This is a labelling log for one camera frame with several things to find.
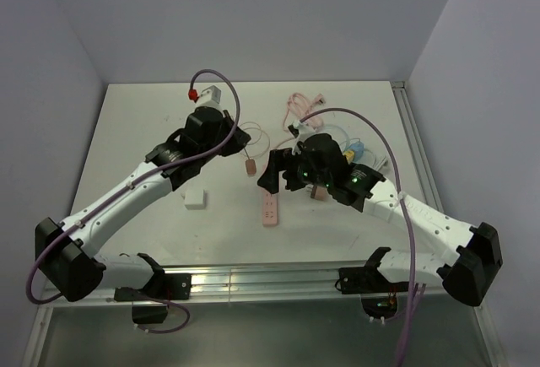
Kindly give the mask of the pink power strip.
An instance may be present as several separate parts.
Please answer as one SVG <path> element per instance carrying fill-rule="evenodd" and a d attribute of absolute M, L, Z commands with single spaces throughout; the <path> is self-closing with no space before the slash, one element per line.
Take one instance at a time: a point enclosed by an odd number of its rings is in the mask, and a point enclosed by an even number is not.
<path fill-rule="evenodd" d="M 262 191 L 262 226 L 278 225 L 278 195 Z"/>

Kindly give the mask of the salmon pink charger plug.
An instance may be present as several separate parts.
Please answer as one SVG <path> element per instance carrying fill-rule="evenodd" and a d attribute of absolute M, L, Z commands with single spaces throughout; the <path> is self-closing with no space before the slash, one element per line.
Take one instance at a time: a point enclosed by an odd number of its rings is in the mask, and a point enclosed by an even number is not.
<path fill-rule="evenodd" d="M 245 167 L 248 176 L 254 176 L 257 173 L 257 164 L 254 159 L 247 159 Z"/>

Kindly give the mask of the brown pink charger plug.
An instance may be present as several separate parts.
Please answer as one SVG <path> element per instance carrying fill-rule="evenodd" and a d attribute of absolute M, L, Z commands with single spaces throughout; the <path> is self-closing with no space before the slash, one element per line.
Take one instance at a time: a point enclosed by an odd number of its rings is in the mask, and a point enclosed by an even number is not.
<path fill-rule="evenodd" d="M 317 201 L 326 201 L 328 197 L 327 189 L 321 186 L 313 186 L 310 191 L 310 198 Z"/>

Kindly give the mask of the yellow charger plug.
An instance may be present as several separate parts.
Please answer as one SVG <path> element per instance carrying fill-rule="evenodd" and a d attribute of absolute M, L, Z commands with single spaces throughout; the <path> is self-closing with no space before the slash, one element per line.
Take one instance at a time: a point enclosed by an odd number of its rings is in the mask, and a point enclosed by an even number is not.
<path fill-rule="evenodd" d="M 345 157 L 348 163 L 352 163 L 354 161 L 355 152 L 348 150 L 343 153 L 343 156 Z"/>

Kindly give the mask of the light blue charger plug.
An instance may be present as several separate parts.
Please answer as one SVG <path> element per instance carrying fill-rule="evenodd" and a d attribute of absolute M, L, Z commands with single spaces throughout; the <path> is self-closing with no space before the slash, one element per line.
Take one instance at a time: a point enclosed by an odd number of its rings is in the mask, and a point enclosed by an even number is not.
<path fill-rule="evenodd" d="M 365 145 L 360 140 L 358 140 L 356 142 L 351 143 L 348 146 L 347 150 L 361 156 L 365 151 Z"/>

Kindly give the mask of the white charger plug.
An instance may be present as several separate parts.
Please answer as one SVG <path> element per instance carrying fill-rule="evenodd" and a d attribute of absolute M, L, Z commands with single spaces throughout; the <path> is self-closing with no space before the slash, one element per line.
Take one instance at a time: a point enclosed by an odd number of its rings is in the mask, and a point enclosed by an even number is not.
<path fill-rule="evenodd" d="M 206 207 L 206 192 L 203 189 L 188 189 L 183 198 L 187 210 L 202 210 Z"/>

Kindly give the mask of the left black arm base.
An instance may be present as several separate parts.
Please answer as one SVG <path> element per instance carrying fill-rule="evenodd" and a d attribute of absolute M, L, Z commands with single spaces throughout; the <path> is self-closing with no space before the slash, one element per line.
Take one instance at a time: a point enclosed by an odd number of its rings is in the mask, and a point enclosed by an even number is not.
<path fill-rule="evenodd" d="M 176 332 L 187 326 L 191 320 L 190 311 L 179 301 L 190 298 L 192 275 L 190 273 L 164 273 L 152 277 L 141 289 L 115 289 L 115 302 L 132 303 L 132 322 L 137 328 L 153 334 Z M 180 310 L 184 321 L 174 328 L 158 329 L 153 325 L 163 324 L 173 310 Z"/>

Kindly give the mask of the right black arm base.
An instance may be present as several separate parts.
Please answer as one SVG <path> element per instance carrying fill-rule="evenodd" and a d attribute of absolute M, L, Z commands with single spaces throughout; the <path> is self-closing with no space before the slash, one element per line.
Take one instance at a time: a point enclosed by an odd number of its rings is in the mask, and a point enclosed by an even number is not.
<path fill-rule="evenodd" d="M 402 315 L 397 295 L 407 293 L 408 282 L 389 282 L 373 267 L 341 267 L 334 288 L 343 295 L 359 294 L 365 314 L 386 321 Z"/>

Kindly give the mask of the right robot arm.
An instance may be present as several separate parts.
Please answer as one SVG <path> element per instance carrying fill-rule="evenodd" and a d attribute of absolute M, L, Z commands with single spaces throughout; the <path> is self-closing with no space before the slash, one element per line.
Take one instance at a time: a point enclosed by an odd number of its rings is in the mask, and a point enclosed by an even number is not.
<path fill-rule="evenodd" d="M 359 267 L 342 267 L 336 288 L 342 294 L 405 292 L 419 284 L 441 286 L 453 299 L 482 304 L 503 265 L 495 227 L 453 219 L 398 191 L 367 165 L 348 161 L 328 134 L 316 134 L 297 148 L 274 149 L 257 184 L 270 194 L 283 183 L 294 192 L 321 186 L 338 203 L 404 231 L 429 248 L 414 255 L 379 247 Z"/>

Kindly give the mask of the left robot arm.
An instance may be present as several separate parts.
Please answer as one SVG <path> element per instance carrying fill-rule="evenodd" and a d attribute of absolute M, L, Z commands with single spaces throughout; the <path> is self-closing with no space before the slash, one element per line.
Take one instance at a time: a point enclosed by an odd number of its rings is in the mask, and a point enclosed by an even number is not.
<path fill-rule="evenodd" d="M 145 253 L 110 259 L 101 247 L 146 207 L 199 175 L 215 156 L 237 154 L 250 141 L 228 111 L 199 107 L 155 146 L 119 185 L 80 212 L 57 223 L 50 218 L 35 228 L 35 256 L 41 270 L 69 302 L 98 287 L 133 289 L 145 299 L 165 290 L 165 270 Z"/>

